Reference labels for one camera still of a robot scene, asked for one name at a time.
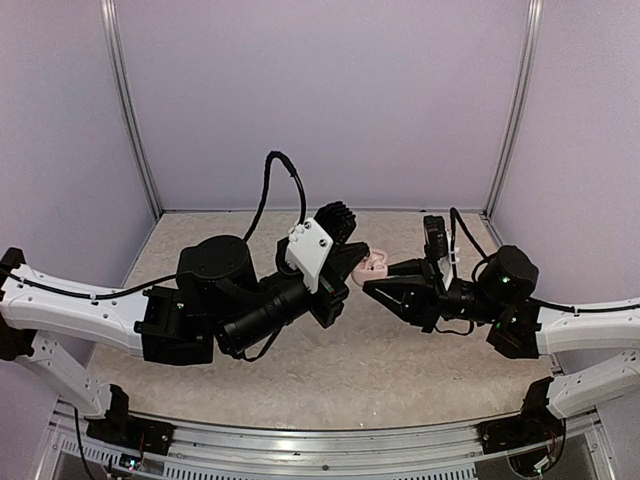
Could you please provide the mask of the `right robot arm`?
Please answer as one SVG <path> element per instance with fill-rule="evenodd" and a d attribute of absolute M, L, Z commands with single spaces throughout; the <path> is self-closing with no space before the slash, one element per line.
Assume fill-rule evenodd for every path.
<path fill-rule="evenodd" d="M 615 349 L 617 355 L 584 370 L 532 383 L 511 433 L 535 442 L 557 419 L 571 417 L 639 388 L 639 303 L 565 306 L 532 298 L 538 268 L 513 245 L 481 261 L 472 280 L 451 262 L 429 257 L 388 267 L 362 290 L 424 333 L 440 320 L 489 326 L 487 341 L 508 359 L 537 359 L 561 352 Z"/>

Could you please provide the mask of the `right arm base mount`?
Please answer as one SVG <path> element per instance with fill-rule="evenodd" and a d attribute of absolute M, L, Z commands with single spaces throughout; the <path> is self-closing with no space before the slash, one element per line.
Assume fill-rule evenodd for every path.
<path fill-rule="evenodd" d="M 517 449 L 566 434 L 566 421 L 548 408 L 547 394 L 552 381 L 552 377 L 546 377 L 533 382 L 518 413 L 477 425 L 484 454 Z"/>

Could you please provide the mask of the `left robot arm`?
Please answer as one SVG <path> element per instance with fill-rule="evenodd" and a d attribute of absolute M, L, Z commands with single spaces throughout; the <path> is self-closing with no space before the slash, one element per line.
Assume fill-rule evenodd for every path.
<path fill-rule="evenodd" d="M 60 333 L 145 361 L 203 365 L 216 353 L 246 360 L 310 314 L 323 327 L 341 314 L 347 277 L 368 254 L 363 242 L 315 239 L 283 270 L 258 278 L 247 243 L 219 235 L 185 248 L 175 274 L 109 290 L 46 276 L 10 248 L 1 260 L 1 357 L 42 371 L 84 416 L 121 445 L 140 434 L 126 394 L 88 379 L 57 352 Z"/>

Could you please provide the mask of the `pink round charging case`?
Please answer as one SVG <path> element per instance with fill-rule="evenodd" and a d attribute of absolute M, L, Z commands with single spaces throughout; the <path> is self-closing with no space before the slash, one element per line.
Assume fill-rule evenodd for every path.
<path fill-rule="evenodd" d="M 379 249 L 371 249 L 351 272 L 354 283 L 360 287 L 367 281 L 384 279 L 388 276 L 388 254 Z"/>

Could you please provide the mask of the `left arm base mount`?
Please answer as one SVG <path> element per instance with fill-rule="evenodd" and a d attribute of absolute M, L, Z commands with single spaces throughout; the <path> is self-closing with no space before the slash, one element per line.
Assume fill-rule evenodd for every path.
<path fill-rule="evenodd" d="M 175 426 L 171 423 L 132 415 L 129 396 L 121 387 L 110 384 L 111 395 L 106 412 L 99 419 L 87 420 L 86 434 L 111 445 L 166 456 Z"/>

